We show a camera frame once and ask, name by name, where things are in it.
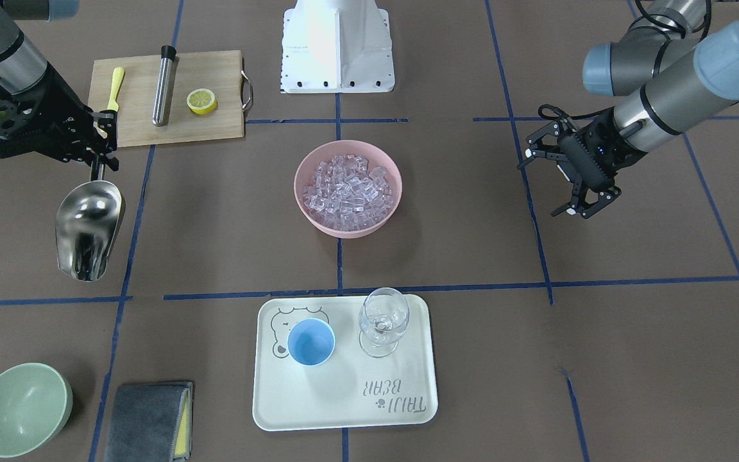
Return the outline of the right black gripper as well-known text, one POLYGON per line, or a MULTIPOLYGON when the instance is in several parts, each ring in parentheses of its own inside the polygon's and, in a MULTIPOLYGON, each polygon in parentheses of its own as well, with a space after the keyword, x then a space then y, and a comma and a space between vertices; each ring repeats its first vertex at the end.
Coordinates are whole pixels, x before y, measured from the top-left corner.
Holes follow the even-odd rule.
POLYGON ((60 162, 91 164, 90 180, 117 172, 117 111, 94 113, 49 64, 21 93, 10 93, 0 77, 0 159, 36 152, 60 162), (97 127, 106 137, 98 142, 97 127))

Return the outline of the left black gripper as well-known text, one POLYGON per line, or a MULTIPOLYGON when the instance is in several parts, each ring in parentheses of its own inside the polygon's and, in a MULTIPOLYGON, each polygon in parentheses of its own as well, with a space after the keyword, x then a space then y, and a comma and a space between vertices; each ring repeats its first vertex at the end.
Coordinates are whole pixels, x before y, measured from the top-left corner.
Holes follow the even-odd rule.
POLYGON ((616 127, 613 107, 572 116, 554 105, 540 105, 538 115, 549 123, 528 135, 525 158, 517 169, 525 169, 537 158, 556 162, 573 187, 569 201, 550 215, 590 219, 621 195, 614 178, 620 169, 640 160, 640 151, 616 127), (597 193, 595 201, 587 200, 589 190, 597 193))

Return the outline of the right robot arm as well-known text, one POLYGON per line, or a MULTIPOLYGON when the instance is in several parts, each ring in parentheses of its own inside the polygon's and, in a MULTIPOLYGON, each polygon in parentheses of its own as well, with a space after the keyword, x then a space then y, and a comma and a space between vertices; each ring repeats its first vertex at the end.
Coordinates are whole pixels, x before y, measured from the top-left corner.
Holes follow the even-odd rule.
POLYGON ((70 19, 76 1, 0 1, 0 158, 36 152, 117 171, 117 111, 87 106, 27 38, 19 20, 70 19))

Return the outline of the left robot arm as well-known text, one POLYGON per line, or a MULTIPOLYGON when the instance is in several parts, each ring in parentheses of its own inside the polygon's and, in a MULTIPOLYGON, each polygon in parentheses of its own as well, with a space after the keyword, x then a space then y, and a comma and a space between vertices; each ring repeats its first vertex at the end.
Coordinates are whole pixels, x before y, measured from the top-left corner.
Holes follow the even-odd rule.
POLYGON ((697 28, 709 29, 711 6, 655 1, 640 9, 618 42, 589 50, 584 88, 622 101, 586 114, 586 126, 562 108, 539 106, 547 123, 526 138, 518 167, 542 159, 557 164, 572 195, 554 214, 592 217, 619 197, 619 170, 739 103, 739 21, 690 37, 697 28))

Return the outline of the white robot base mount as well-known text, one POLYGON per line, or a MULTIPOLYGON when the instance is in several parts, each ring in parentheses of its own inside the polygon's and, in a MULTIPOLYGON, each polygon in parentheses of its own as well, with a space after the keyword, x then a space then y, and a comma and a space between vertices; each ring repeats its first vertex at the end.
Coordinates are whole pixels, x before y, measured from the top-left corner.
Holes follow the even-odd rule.
POLYGON ((394 90, 389 15, 375 1, 297 1, 282 25, 282 93, 394 90))

